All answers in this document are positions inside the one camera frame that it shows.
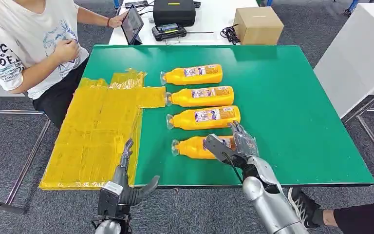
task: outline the black pants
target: black pants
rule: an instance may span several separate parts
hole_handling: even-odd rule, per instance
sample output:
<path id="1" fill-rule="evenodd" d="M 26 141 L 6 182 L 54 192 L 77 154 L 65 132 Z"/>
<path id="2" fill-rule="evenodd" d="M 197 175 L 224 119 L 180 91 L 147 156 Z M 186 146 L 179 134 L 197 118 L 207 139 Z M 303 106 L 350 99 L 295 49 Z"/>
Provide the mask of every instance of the black pants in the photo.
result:
<path id="1" fill-rule="evenodd" d="M 334 216 L 344 234 L 374 234 L 374 204 L 337 209 Z"/>
<path id="2" fill-rule="evenodd" d="M 61 128 L 62 122 L 65 119 L 68 107 L 81 81 L 87 62 L 88 58 L 79 67 L 70 71 L 64 79 L 53 85 L 32 102 L 35 110 L 45 112 L 46 116 L 58 129 Z"/>

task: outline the bottle cap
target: bottle cap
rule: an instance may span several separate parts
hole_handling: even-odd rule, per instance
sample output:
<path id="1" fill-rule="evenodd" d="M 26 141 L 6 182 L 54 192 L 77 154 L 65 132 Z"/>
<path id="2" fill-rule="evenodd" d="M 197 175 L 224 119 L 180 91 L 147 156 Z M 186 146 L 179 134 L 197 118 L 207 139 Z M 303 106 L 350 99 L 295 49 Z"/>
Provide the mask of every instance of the bottle cap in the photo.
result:
<path id="1" fill-rule="evenodd" d="M 173 102 L 171 100 L 171 93 L 170 92 L 166 92 L 166 94 L 164 95 L 164 98 L 165 98 L 165 101 L 166 101 L 166 106 L 171 106 L 173 104 Z"/>
<path id="2" fill-rule="evenodd" d="M 174 128 L 174 116 L 168 114 L 166 117 L 166 122 L 167 122 L 167 128 L 168 129 L 173 129 Z"/>
<path id="3" fill-rule="evenodd" d="M 179 141 L 173 140 L 171 142 L 171 153 L 173 154 L 173 156 L 177 156 L 177 155 L 180 154 L 179 146 L 180 146 L 180 142 Z"/>
<path id="4" fill-rule="evenodd" d="M 161 85 L 165 85 L 167 84 L 167 81 L 166 81 L 166 73 L 165 72 L 160 72 L 160 81 L 161 81 Z"/>

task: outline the yellow plastic bag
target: yellow plastic bag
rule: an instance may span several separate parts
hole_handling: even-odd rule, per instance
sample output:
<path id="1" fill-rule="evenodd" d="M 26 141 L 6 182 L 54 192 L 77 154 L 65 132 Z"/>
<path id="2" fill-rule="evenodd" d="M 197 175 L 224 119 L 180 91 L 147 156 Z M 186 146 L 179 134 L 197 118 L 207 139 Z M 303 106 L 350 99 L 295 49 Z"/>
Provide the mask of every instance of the yellow plastic bag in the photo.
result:
<path id="1" fill-rule="evenodd" d="M 39 187 L 99 189 L 112 179 L 125 142 L 134 141 L 128 175 L 133 185 L 142 109 L 164 107 L 164 87 L 142 87 L 146 73 L 129 70 L 105 80 L 83 78 L 68 109 Z"/>

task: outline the white table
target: white table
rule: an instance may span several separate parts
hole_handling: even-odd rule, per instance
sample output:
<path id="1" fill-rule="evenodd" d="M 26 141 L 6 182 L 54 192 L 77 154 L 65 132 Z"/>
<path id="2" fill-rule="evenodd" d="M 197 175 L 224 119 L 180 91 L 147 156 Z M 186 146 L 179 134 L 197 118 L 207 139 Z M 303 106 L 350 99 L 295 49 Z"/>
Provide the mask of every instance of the white table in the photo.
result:
<path id="1" fill-rule="evenodd" d="M 196 8 L 196 20 L 192 27 L 186 27 L 187 32 L 214 32 L 213 34 L 187 34 L 186 37 L 168 39 L 168 44 L 176 45 L 227 45 L 227 39 L 220 36 L 221 30 L 233 25 L 236 8 L 258 7 L 256 0 L 201 0 L 200 8 Z M 140 13 L 152 11 L 153 6 L 146 7 Z M 140 39 L 143 45 L 165 45 L 165 41 L 156 41 L 151 29 L 155 26 L 149 21 L 152 12 L 141 16 L 144 26 L 140 31 Z M 110 45 L 128 45 L 121 27 L 115 28 L 110 39 Z"/>
<path id="2" fill-rule="evenodd" d="M 374 3 L 357 6 L 314 71 L 340 118 L 374 94 Z"/>

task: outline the bottle label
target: bottle label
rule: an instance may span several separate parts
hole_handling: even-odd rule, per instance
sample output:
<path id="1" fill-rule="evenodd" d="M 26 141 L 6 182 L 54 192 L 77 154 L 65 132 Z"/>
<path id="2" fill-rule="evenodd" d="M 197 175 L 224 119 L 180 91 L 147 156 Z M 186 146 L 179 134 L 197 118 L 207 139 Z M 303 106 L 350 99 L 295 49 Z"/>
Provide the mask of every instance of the bottle label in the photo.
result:
<path id="1" fill-rule="evenodd" d="M 232 118 L 236 116 L 236 114 L 234 113 L 233 108 L 225 107 L 225 108 L 220 108 L 220 109 L 196 111 L 194 112 L 194 116 L 196 118 L 196 122 L 204 122 L 204 121 L 210 121 L 210 120 Z"/>
<path id="2" fill-rule="evenodd" d="M 188 67 L 184 69 L 185 77 L 201 76 L 205 74 L 216 74 L 219 72 L 216 65 Z"/>
<path id="3" fill-rule="evenodd" d="M 230 138 L 222 138 L 219 137 L 220 140 L 222 140 L 223 145 L 227 146 L 228 148 L 231 148 L 231 139 Z M 204 146 L 206 139 L 203 139 L 203 150 L 207 150 L 207 148 Z"/>
<path id="4" fill-rule="evenodd" d="M 211 96 L 228 95 L 229 91 L 226 86 L 216 88 L 192 89 L 191 96 L 193 98 L 206 98 Z"/>

